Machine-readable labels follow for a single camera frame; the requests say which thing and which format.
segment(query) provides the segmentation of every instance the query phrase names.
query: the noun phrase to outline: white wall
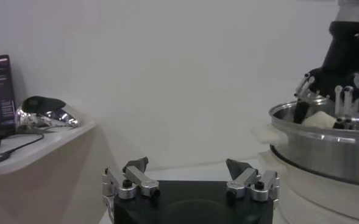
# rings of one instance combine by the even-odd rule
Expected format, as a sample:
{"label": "white wall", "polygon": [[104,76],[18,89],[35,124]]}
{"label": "white wall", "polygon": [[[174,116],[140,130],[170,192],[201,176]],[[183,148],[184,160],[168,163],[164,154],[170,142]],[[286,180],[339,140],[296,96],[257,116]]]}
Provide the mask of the white wall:
{"label": "white wall", "polygon": [[267,150],[250,129],[321,65],[336,10],[293,0],[0,0],[0,54],[13,61],[19,102],[57,97],[96,119],[119,166],[142,156],[155,169],[209,163]]}

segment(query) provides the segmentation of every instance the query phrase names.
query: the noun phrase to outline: metal rim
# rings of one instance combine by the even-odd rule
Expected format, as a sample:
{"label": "metal rim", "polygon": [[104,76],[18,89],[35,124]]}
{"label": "metal rim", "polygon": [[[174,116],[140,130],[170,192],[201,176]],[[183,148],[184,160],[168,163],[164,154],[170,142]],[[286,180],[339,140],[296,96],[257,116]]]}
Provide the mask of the metal rim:
{"label": "metal rim", "polygon": [[[325,103],[326,99],[317,99],[317,103]],[[359,137],[359,130],[340,130],[340,129],[324,129],[318,127],[307,127],[301,124],[296,124],[291,121],[286,121],[280,118],[275,117],[276,112],[285,109],[295,107],[297,101],[292,101],[289,103],[282,103],[280,105],[274,106],[269,110],[269,115],[272,117],[272,122],[279,124],[283,127],[293,128],[306,133],[312,133],[315,135],[332,135],[332,136],[350,136],[352,138]]]}

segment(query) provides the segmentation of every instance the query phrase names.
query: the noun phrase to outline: white backdrop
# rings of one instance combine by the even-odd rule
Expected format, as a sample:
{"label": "white backdrop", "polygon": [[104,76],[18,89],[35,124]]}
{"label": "white backdrop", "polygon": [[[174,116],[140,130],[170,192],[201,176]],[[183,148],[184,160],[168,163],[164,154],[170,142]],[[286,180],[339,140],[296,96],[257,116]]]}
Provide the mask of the white backdrop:
{"label": "white backdrop", "polygon": [[[0,54],[11,56],[17,101],[56,97],[99,122],[94,138],[66,146],[91,147],[77,166],[80,152],[62,149],[67,157],[16,174],[22,193],[30,183],[20,177],[51,174],[31,189],[37,199],[21,200],[29,206],[8,206],[0,187],[3,223],[98,221],[106,148],[118,166],[148,156],[154,169],[267,150],[250,129],[321,65],[336,12],[332,1],[0,0]],[[62,182],[68,166],[81,170],[76,182]],[[53,187],[72,199],[53,201]],[[35,207],[49,200],[66,208]]]}

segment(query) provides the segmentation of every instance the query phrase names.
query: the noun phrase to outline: white table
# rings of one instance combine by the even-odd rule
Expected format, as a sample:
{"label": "white table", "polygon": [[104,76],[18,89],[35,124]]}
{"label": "white table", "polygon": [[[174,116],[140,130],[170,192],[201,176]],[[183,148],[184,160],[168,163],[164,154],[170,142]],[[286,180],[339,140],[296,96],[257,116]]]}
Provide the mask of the white table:
{"label": "white table", "polygon": [[[95,126],[95,122],[88,121],[80,127],[71,130],[69,128],[65,128],[61,131],[59,130],[59,128],[57,130],[51,129],[51,131],[59,132],[45,134],[44,139],[42,139],[41,141],[38,141],[15,151],[9,159],[1,162],[0,175],[17,171],[34,163],[35,161],[59,149],[61,146],[72,141],[78,136],[90,131]],[[0,146],[0,153],[6,152],[17,146],[31,142],[38,137],[39,136],[37,135],[16,135],[7,139],[3,139]]]}
{"label": "white table", "polygon": [[[249,159],[244,162],[249,163],[253,167],[261,170],[261,165],[257,159]],[[147,171],[146,175],[155,180],[231,180],[225,162],[204,166]],[[99,224],[112,224],[108,218],[107,212],[104,214]],[[274,224],[287,224],[277,209],[274,211]]]}

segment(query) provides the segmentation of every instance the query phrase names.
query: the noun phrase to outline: black cable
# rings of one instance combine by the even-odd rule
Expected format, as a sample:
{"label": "black cable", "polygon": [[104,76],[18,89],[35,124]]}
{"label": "black cable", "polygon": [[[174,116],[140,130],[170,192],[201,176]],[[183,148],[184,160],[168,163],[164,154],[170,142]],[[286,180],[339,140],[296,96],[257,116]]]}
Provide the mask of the black cable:
{"label": "black cable", "polygon": [[6,151],[6,152],[2,152],[1,154],[2,154],[2,155],[11,154],[11,153],[17,151],[18,149],[21,149],[21,148],[23,148],[23,147],[26,147],[26,146],[28,146],[28,145],[31,145],[31,144],[36,143],[36,142],[38,142],[38,141],[41,141],[41,140],[44,139],[44,137],[45,137],[44,134],[41,134],[41,133],[38,133],[38,134],[35,134],[35,135],[39,135],[40,137],[39,137],[38,139],[34,140],[34,141],[31,141],[31,142],[28,142],[28,143],[26,143],[26,144],[23,144],[23,145],[20,145],[20,146],[18,146],[18,147],[15,147],[14,149],[10,149],[10,150],[8,150],[8,151]]}
{"label": "black cable", "polygon": [[17,151],[18,149],[23,148],[23,147],[26,147],[26,146],[31,145],[31,144],[33,144],[33,143],[36,143],[36,142],[38,142],[38,141],[41,141],[41,140],[44,138],[44,135],[41,134],[41,133],[37,133],[36,135],[39,135],[40,137],[39,137],[38,139],[34,140],[34,141],[25,143],[25,144],[23,144],[23,145],[20,145],[20,146],[14,148],[14,149],[10,149],[10,150],[8,150],[8,151],[6,151],[6,152],[0,153],[0,163],[3,162],[3,161],[5,161],[5,160],[7,160],[7,159],[9,159],[10,156],[11,156],[11,154],[12,154],[13,152]]}

